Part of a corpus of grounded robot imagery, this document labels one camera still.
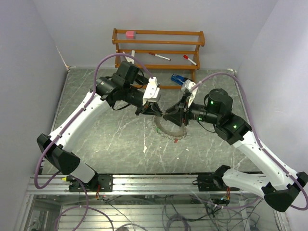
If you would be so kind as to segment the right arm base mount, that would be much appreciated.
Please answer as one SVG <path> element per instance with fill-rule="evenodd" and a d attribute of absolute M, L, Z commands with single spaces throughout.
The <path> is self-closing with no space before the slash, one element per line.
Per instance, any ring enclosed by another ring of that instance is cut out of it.
<path fill-rule="evenodd" d="M 227 190 L 227 185 L 224 183 L 222 177 L 231 167 L 221 165 L 214 172 L 197 173 L 197 178 L 192 181 L 192 185 L 197 186 L 200 192 L 214 192 Z"/>

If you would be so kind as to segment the round metal keyring disc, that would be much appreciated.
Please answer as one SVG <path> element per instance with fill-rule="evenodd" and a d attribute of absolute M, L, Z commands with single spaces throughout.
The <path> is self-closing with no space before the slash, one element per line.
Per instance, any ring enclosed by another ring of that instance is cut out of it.
<path fill-rule="evenodd" d="M 162 120 L 164 119 L 159 116 L 152 117 L 152 126 L 155 131 L 156 131 L 156 128 L 159 128 L 159 133 L 158 133 L 159 135 L 169 140 L 175 140 L 175 139 L 182 140 L 183 138 L 186 137 L 187 129 L 185 126 L 181 126 L 181 127 L 177 126 L 178 130 L 173 131 L 172 128 L 167 129 L 163 127 Z"/>

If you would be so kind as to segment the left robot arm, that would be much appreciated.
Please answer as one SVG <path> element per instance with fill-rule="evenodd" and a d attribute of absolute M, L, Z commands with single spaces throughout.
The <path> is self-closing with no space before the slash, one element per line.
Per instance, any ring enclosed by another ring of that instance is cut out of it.
<path fill-rule="evenodd" d="M 93 89 L 66 121 L 50 135 L 41 134 L 37 143 L 44 158 L 56 169 L 80 179 L 85 190 L 93 191 L 98 186 L 96 172 L 72 152 L 82 133 L 117 101 L 135 106 L 137 115 L 161 116 L 159 99 L 157 79 L 146 79 L 137 66 L 123 61 L 111 77 L 97 79 Z"/>

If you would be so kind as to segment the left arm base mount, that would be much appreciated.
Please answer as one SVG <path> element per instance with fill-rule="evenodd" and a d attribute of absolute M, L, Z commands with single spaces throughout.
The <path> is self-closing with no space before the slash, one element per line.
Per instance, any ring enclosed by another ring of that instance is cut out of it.
<path fill-rule="evenodd" d="M 111 192 L 113 190 L 113 176 L 109 174 L 95 174 L 94 177 L 88 182 L 83 183 L 87 192 Z M 66 176 L 66 182 L 69 182 L 70 192 L 82 192 L 83 188 L 76 178 Z"/>

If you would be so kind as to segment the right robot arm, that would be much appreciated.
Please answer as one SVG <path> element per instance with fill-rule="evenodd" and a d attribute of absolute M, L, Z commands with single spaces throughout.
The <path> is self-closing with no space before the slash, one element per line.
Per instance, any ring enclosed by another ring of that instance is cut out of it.
<path fill-rule="evenodd" d="M 191 120 L 213 125 L 222 140 L 240 150 L 264 175 L 258 177 L 222 165 L 211 174 L 213 187 L 219 191 L 226 187 L 248 191 L 279 212 L 291 207 L 308 182 L 307 173 L 291 169 L 259 144 L 252 127 L 232 112 L 233 99 L 225 90 L 211 90 L 203 105 L 190 102 L 191 99 L 192 94 L 185 91 L 181 100 L 167 110 L 164 120 L 179 127 L 185 127 Z"/>

